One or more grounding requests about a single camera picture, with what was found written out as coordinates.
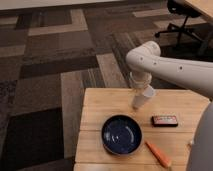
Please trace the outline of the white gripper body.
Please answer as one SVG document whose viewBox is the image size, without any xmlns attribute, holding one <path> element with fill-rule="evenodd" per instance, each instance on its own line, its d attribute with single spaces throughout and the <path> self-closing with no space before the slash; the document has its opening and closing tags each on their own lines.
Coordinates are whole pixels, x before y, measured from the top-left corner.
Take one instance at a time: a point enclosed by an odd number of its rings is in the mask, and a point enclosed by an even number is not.
<svg viewBox="0 0 213 171">
<path fill-rule="evenodd" d="M 135 89 L 145 89 L 151 83 L 152 76 L 147 72 L 136 72 L 133 71 L 130 73 L 129 81 L 132 88 Z"/>
</svg>

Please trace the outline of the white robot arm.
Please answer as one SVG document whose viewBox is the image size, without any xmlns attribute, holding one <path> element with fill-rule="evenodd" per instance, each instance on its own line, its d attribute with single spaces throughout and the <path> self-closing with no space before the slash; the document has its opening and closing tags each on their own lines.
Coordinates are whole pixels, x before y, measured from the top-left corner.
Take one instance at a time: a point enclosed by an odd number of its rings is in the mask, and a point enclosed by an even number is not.
<svg viewBox="0 0 213 171">
<path fill-rule="evenodd" d="M 126 62 L 136 72 L 147 72 L 167 82 L 213 99 L 213 63 L 161 57 L 157 42 L 147 41 L 130 50 Z"/>
</svg>

